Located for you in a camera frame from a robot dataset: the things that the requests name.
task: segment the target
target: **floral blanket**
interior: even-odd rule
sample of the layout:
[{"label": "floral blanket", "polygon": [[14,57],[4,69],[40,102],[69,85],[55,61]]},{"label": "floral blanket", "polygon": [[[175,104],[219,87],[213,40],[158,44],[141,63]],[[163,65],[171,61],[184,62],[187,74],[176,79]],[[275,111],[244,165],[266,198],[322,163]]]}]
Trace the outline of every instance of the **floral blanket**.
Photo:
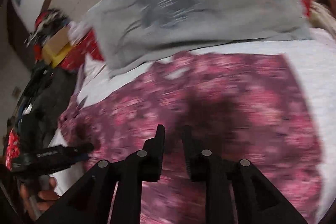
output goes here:
[{"label": "floral blanket", "polygon": [[204,223],[205,186],[189,181],[180,127],[224,159],[251,160],[309,223],[321,191],[319,140],[284,56],[180,52],[101,102],[81,108],[73,95],[59,119],[68,144],[91,141],[86,163],[123,160],[166,129],[159,182],[143,183],[142,223]]}]

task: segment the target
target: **cardboard box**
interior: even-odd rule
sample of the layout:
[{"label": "cardboard box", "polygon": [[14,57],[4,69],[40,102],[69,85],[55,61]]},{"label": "cardboard box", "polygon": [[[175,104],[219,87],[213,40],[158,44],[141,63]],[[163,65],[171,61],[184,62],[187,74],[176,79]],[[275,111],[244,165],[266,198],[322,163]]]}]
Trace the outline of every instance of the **cardboard box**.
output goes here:
[{"label": "cardboard box", "polygon": [[68,27],[63,27],[42,48],[42,58],[47,65],[56,67],[72,49],[68,38]]}]

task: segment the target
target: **pillowcase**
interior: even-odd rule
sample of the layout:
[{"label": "pillowcase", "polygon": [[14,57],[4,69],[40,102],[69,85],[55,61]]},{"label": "pillowcase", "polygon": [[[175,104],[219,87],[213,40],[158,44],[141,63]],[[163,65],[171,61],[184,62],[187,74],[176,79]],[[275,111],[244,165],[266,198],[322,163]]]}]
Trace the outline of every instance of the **pillowcase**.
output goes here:
[{"label": "pillowcase", "polygon": [[111,76],[182,50],[310,38],[299,0],[102,0],[87,18]]}]

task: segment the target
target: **white bed sheet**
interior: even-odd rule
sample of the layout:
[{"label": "white bed sheet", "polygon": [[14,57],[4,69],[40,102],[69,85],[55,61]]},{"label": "white bed sheet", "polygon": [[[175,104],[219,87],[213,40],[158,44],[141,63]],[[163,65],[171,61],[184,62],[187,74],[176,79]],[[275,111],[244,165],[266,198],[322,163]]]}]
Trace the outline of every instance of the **white bed sheet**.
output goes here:
[{"label": "white bed sheet", "polygon": [[[219,54],[285,54],[305,94],[310,113],[320,135],[322,163],[318,166],[323,178],[323,189],[316,215],[316,223],[325,215],[336,197],[336,42],[326,31],[311,29],[315,40],[245,42],[207,47],[191,51],[192,54],[215,52]],[[160,60],[170,62],[170,58]],[[100,102],[112,92],[146,72],[152,62],[109,79],[104,63],[87,60],[87,76],[78,102],[85,97],[84,106]]]}]

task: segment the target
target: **black fabric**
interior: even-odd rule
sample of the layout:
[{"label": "black fabric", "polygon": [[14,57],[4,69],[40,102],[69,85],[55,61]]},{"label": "black fabric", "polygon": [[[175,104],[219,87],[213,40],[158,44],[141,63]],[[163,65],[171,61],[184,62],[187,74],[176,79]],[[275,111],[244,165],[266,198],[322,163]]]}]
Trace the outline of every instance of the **black fabric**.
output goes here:
[{"label": "black fabric", "polygon": [[32,152],[48,147],[57,129],[58,117],[66,110],[74,92],[77,76],[61,68],[47,69],[41,75],[39,69],[22,100],[24,107],[32,104],[31,112],[18,113],[17,134],[20,138],[20,152]]}]

